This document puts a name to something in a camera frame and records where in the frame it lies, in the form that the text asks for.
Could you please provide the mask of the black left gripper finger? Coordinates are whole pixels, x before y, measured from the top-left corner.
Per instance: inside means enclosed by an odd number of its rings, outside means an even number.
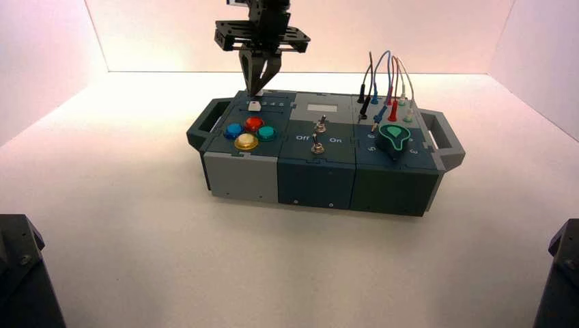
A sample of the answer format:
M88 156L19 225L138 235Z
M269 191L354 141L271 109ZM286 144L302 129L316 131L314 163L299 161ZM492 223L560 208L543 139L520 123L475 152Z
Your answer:
M259 79L259 91L264 89L267 83L281 69L281 53L266 53L264 55L264 67Z
M263 88L263 73L266 59L261 51L248 49L239 52L240 63L246 84L246 90L250 96L256 96Z

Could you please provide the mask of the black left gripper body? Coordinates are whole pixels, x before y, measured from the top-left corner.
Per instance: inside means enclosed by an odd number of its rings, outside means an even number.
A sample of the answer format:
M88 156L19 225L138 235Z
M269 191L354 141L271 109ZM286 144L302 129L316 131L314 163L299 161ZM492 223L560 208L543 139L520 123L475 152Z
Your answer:
M289 1L227 1L249 10L246 20L215 22L215 42L224 51L243 47L257 51L305 53L310 37L289 25Z

